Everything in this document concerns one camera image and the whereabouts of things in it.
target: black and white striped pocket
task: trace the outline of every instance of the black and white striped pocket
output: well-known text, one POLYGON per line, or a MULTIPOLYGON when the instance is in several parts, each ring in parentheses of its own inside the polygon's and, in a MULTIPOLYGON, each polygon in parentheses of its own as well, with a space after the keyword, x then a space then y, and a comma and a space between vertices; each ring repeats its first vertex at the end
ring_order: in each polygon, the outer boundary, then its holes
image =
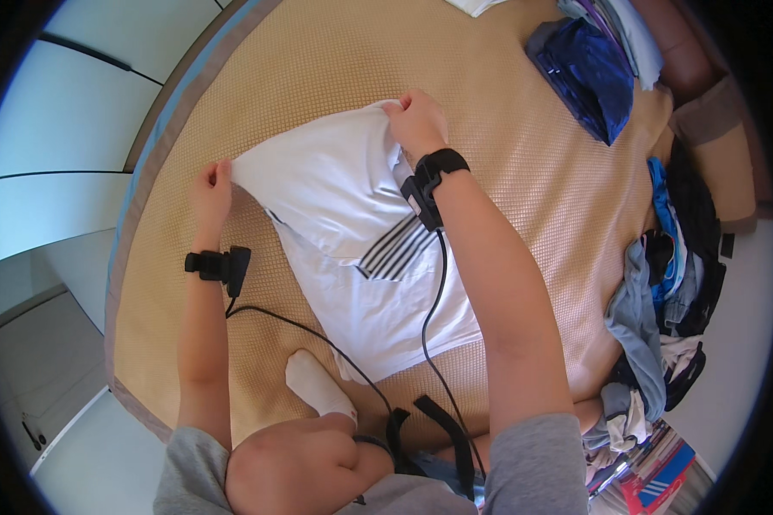
POLYGON ((435 240, 414 214, 399 221, 361 258, 357 268, 367 279, 400 281, 415 259, 435 240))

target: pile of clothes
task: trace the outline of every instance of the pile of clothes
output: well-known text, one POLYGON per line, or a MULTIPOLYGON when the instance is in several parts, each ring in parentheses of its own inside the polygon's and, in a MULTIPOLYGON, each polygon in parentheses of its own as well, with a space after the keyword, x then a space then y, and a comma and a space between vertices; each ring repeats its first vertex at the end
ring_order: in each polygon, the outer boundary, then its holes
POLYGON ((647 165, 661 228, 628 246, 624 282, 604 317, 624 355, 602 388, 603 415, 584 435, 592 460, 642 443, 687 394, 704 369, 702 334, 724 283, 720 222, 688 150, 675 139, 666 169, 657 158, 647 165))
POLYGON ((542 23, 526 55, 582 127, 612 145, 633 106, 633 77, 651 90, 663 60, 628 0, 559 0, 569 18, 542 23))
POLYGON ((641 89, 652 90, 664 60, 644 19, 630 0, 558 0, 571 18, 583 18, 598 27, 621 51, 641 89))

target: bed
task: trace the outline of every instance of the bed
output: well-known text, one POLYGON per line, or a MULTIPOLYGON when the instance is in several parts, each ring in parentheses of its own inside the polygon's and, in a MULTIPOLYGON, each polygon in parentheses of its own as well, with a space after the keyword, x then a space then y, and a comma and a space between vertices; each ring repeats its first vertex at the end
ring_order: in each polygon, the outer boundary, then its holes
MULTIPOLYGON (((175 342, 194 221, 190 181, 218 158, 314 118, 422 88, 449 120, 450 142, 527 242, 546 279, 575 401, 594 397, 621 347, 603 312, 621 282, 627 245, 652 223, 647 158, 666 160, 673 102, 637 85, 630 121, 608 148, 573 119, 523 51, 552 0, 511 1, 472 19, 443 0, 249 0, 195 57, 149 130, 127 192, 110 261, 105 349, 114 395, 166 441, 180 391, 175 342)), ((252 249, 237 306, 252 303, 320 331, 270 221, 236 188, 222 246, 252 249)), ((338 377, 330 350, 305 331, 257 313, 227 322, 232 438, 314 415, 284 384, 287 357, 308 348, 338 377)), ((483 344, 434 358, 471 433, 489 428, 483 344)), ((412 416, 407 449, 447 445, 412 401, 449 407, 427 364, 381 381, 412 416)), ((383 434, 381 400, 341 387, 360 430, 383 434)))

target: gray sleeve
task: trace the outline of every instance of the gray sleeve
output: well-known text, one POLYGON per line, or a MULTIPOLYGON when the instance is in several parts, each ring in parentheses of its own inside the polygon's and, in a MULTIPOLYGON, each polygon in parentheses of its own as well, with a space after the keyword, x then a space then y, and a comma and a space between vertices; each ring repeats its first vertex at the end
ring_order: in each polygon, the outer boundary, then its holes
POLYGON ((223 492, 229 452, 196 427, 178 427, 166 446, 166 461, 152 506, 155 515, 231 513, 223 492))
POLYGON ((506 429, 490 446, 484 515, 587 514, 578 419, 541 415, 506 429))

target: foot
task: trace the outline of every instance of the foot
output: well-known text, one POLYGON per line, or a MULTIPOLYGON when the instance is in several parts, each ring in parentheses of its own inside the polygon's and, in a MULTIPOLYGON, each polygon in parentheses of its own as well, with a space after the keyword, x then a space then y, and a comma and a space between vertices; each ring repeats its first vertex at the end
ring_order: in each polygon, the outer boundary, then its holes
POLYGON ((358 412, 350 397, 340 389, 329 372, 311 352, 302 348, 292 356, 286 366, 286 386, 309 404, 319 416, 342 413, 350 417, 358 427, 358 412))

